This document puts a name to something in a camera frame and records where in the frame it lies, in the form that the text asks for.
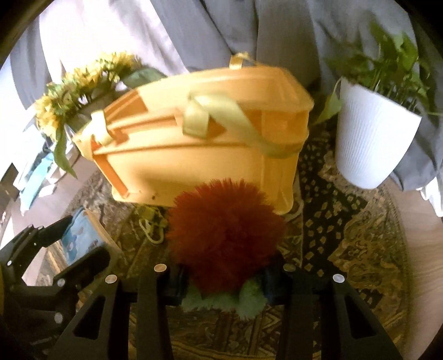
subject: white plant pot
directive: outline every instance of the white plant pot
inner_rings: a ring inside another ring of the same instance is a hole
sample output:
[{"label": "white plant pot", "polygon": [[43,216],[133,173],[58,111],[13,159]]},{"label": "white plant pot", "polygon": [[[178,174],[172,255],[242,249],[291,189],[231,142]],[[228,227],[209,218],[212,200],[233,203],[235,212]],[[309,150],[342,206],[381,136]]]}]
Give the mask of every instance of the white plant pot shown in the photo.
[{"label": "white plant pot", "polygon": [[343,80],[343,108],[338,115],[335,161],[354,185],[373,189],[400,162],[421,116],[360,85]]}]

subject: yellow container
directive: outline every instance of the yellow container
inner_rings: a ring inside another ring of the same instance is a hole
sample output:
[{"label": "yellow container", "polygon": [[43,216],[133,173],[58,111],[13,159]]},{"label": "yellow container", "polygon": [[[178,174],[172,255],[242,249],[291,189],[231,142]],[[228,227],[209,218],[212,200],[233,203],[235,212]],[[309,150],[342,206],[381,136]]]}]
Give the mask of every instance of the yellow container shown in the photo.
[{"label": "yellow container", "polygon": [[207,70],[141,86],[113,102],[101,115],[110,135],[105,146],[88,131],[74,141],[81,150],[88,143],[116,200],[174,206],[178,194],[198,184],[245,179],[284,214],[293,204],[313,105],[285,69]]}]

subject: wooden floor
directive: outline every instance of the wooden floor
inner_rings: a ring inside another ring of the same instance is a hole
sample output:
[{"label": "wooden floor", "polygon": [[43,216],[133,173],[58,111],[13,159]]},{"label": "wooden floor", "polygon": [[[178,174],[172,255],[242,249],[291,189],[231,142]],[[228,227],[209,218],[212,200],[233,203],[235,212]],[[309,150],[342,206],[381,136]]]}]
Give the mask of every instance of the wooden floor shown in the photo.
[{"label": "wooden floor", "polygon": [[[29,224],[47,226],[58,220],[97,168],[81,158],[74,169],[78,180],[65,176],[52,195],[38,198],[24,216],[19,211],[20,203],[14,204],[11,215],[14,234]],[[391,180],[387,183],[400,211],[413,269],[412,329],[404,359],[416,360],[443,323],[443,223],[419,192],[403,193]],[[25,274],[29,285],[35,284],[43,256],[41,251]]]}]

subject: red pom-pom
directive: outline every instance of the red pom-pom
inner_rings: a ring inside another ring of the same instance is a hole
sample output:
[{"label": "red pom-pom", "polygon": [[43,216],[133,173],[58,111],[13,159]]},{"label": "red pom-pom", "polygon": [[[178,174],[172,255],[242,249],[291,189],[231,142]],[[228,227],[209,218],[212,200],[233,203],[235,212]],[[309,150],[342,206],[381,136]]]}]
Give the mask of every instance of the red pom-pom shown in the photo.
[{"label": "red pom-pom", "polygon": [[171,257],[202,293],[238,290],[268,264],[286,223],[253,184],[214,180],[196,190],[169,210]]}]

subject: metal screw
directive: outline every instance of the metal screw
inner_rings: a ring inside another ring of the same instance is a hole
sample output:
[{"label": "metal screw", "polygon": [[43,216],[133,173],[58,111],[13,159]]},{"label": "metal screw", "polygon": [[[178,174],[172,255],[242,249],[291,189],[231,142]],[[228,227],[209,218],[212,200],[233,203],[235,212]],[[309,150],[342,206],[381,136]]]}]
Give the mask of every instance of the metal screw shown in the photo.
[{"label": "metal screw", "polygon": [[294,264],[286,263],[283,265],[283,270],[293,273],[295,270],[297,270],[297,267]]},{"label": "metal screw", "polygon": [[63,322],[63,315],[61,313],[55,313],[54,320],[57,324],[61,324]]},{"label": "metal screw", "polygon": [[332,280],[341,284],[342,282],[345,282],[345,277],[341,274],[335,274],[332,276]]},{"label": "metal screw", "polygon": [[162,273],[167,269],[167,266],[165,264],[157,264],[154,266],[154,271],[156,273]]},{"label": "metal screw", "polygon": [[106,277],[105,281],[106,281],[108,284],[113,284],[113,283],[115,283],[115,282],[117,281],[117,276],[116,276],[116,275],[108,275],[108,276]]}]

